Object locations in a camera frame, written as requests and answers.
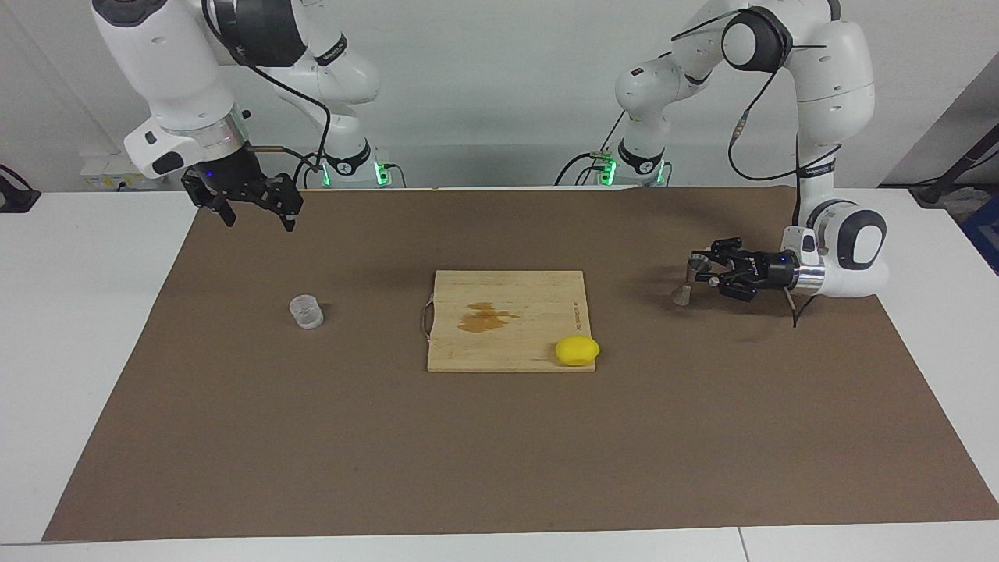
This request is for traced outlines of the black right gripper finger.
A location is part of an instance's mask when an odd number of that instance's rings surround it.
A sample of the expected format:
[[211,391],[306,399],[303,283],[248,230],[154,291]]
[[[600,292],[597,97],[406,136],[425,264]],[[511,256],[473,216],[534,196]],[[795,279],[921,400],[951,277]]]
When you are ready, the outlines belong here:
[[228,199],[224,194],[207,194],[202,198],[202,206],[208,208],[221,218],[228,228],[232,228],[236,221],[236,214],[229,206]]
[[280,173],[264,180],[264,208],[279,217],[285,231],[295,230],[304,199],[292,176]]

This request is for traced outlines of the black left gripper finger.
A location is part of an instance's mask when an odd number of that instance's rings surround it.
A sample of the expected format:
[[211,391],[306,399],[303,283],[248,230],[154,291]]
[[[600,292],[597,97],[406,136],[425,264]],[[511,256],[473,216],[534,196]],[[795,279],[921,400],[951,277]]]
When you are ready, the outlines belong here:
[[748,261],[741,238],[715,240],[709,248],[690,253],[691,270],[710,270],[720,265],[728,270],[747,270]]
[[747,283],[742,274],[735,272],[713,273],[709,277],[709,285],[723,297],[738,301],[752,301],[756,298],[756,287],[752,282]]

